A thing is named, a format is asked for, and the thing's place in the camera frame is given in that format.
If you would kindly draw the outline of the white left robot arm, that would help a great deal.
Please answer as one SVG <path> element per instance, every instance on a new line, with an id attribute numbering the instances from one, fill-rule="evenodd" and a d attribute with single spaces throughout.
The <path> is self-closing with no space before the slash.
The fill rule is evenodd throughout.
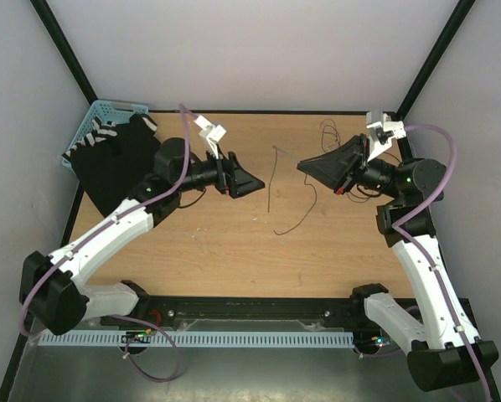
<path id="1" fill-rule="evenodd" d="M 177 210 L 182 193 L 208 186 L 241 198 L 265 184 L 240 165 L 234 152 L 208 152 L 201 161 L 183 138 L 162 142 L 152 173 L 99 224 L 48 255 L 35 251 L 24 260 L 22 314 L 32 314 L 54 335 L 91 318 L 122 316 L 134 325 L 145 322 L 150 305 L 140 286 L 132 281 L 91 286 L 88 280 L 117 251 Z"/>

